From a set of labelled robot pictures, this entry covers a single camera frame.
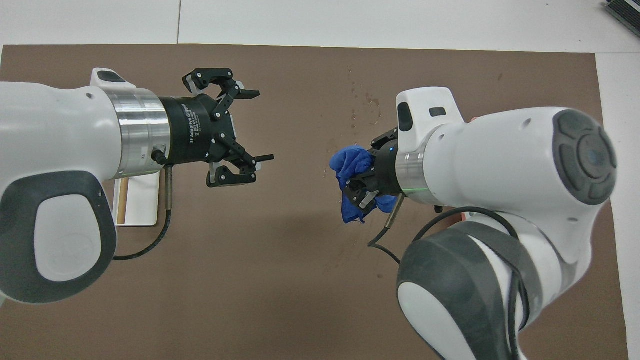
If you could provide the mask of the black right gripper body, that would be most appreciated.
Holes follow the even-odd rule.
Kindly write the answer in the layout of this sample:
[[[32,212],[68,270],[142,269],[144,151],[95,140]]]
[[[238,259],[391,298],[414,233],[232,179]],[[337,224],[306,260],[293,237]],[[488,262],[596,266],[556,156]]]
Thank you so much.
[[[374,157],[374,191],[378,191],[378,194],[398,196],[402,193],[396,171],[397,154],[397,146],[382,146],[378,150],[371,150]]]

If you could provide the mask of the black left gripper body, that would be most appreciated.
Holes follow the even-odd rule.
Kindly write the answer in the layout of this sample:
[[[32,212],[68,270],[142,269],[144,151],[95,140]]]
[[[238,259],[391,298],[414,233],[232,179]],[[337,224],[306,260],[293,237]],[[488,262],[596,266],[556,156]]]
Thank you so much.
[[[236,139],[233,119],[225,111],[221,118],[211,112],[217,107],[214,98],[197,96],[160,98],[170,126],[170,146],[167,164],[179,165],[192,162],[212,162],[229,155],[228,148],[212,142],[216,134]]]

